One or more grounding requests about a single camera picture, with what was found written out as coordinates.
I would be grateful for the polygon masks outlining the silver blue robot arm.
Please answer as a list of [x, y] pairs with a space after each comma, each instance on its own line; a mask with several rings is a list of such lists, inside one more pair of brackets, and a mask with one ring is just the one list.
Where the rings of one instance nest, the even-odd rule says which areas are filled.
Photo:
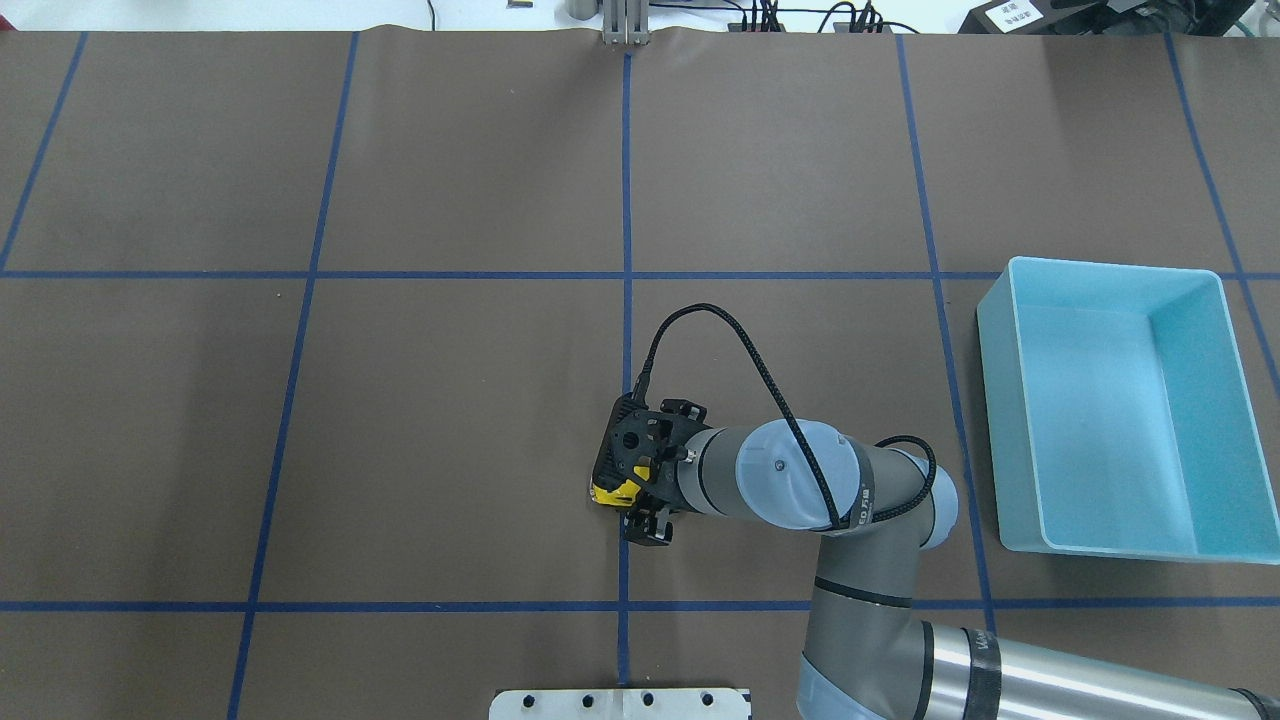
[[920, 556], [957, 516], [950, 475], [908, 438], [820, 421], [712, 427], [681, 398], [620, 396], [591, 470], [625, 536], [671, 542], [691, 512], [820, 537], [797, 683], [805, 719], [1275, 719], [1277, 700], [941, 626], [913, 610]]

